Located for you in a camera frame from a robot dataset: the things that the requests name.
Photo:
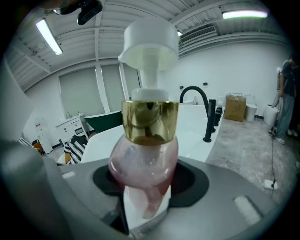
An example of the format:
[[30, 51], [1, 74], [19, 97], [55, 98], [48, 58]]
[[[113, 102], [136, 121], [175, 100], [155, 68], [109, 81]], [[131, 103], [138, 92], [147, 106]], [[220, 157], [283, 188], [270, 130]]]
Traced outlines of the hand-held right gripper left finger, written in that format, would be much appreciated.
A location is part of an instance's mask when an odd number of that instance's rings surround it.
[[14, 205], [12, 239], [125, 240], [120, 202], [94, 184], [99, 164], [58, 166], [30, 147], [0, 143], [0, 181]]

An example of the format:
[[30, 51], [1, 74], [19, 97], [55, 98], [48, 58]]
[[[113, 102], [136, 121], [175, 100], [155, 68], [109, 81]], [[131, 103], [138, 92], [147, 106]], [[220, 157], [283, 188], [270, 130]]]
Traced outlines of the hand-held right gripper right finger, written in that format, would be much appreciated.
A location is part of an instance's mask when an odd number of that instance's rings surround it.
[[275, 203], [231, 170], [180, 157], [168, 209], [134, 227], [137, 240], [254, 240], [274, 222]]

